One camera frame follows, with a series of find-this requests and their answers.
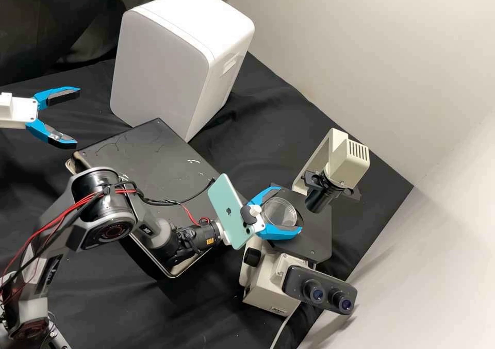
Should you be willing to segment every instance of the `label sticker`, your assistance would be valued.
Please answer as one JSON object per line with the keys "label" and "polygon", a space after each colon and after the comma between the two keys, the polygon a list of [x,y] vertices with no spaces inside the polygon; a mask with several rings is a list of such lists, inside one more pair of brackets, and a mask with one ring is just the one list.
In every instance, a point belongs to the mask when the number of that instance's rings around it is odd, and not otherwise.
{"label": "label sticker", "polygon": [[271,307],[270,310],[276,314],[287,314],[287,312],[283,309],[278,309],[275,307]]}
{"label": "label sticker", "polygon": [[[34,252],[32,250],[31,244],[29,244],[24,252],[24,256],[22,258],[23,266],[34,256]],[[45,268],[46,259],[45,258],[37,258],[33,260],[33,262],[22,271],[22,278],[26,283],[29,284],[37,284],[41,278],[41,274],[43,273],[43,269]]]}
{"label": "label sticker", "polygon": [[60,254],[48,259],[48,262],[46,263],[46,268],[43,271],[43,275],[41,277],[41,281],[38,283],[38,286],[36,287],[36,294],[46,292],[46,288],[50,286],[50,284],[53,281],[53,277],[55,277],[55,273],[57,273],[58,266],[60,265],[62,258],[63,258],[63,254]]}
{"label": "label sticker", "polygon": [[154,236],[154,235],[155,235],[155,233],[154,233],[151,229],[149,229],[149,228],[146,226],[146,224],[142,224],[142,225],[139,227],[139,229],[141,229],[143,232],[145,232],[148,236]]}

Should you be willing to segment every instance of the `white wall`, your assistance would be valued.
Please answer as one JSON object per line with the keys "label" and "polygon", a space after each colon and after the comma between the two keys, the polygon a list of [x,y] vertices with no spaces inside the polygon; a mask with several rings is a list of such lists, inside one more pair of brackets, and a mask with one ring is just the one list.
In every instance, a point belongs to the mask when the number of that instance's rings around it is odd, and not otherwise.
{"label": "white wall", "polygon": [[489,111],[495,0],[226,0],[250,51],[416,184]]}
{"label": "white wall", "polygon": [[300,349],[493,348],[495,111],[414,188]]}

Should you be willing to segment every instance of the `vent grille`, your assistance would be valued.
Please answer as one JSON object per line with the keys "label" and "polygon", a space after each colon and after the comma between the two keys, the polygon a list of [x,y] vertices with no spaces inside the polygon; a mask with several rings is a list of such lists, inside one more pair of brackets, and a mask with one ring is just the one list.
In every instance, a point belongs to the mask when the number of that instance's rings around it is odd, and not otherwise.
{"label": "vent grille", "polygon": [[349,153],[354,157],[368,161],[368,147],[365,145],[349,140]]}

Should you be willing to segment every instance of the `mint green smartphone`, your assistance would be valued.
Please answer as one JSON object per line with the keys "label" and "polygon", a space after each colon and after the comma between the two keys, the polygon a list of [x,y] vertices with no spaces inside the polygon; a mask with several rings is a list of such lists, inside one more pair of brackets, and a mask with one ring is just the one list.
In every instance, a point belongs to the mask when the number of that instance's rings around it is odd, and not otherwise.
{"label": "mint green smartphone", "polygon": [[208,189],[208,197],[230,244],[236,250],[242,248],[254,233],[250,226],[243,226],[242,202],[226,174],[220,175]]}

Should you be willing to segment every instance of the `microscope body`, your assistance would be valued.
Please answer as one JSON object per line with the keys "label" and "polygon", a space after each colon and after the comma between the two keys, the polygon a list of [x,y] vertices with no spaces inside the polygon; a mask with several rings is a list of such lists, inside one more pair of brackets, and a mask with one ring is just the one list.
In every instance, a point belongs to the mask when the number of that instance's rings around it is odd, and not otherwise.
{"label": "microscope body", "polygon": [[245,303],[285,317],[300,302],[338,314],[352,313],[357,290],[315,268],[332,255],[330,202],[341,194],[359,200],[356,185],[369,164],[366,146],[350,140],[342,131],[331,129],[301,169],[292,189],[280,187],[272,194],[295,208],[298,214],[295,226],[302,231],[285,240],[249,239],[239,275]]}

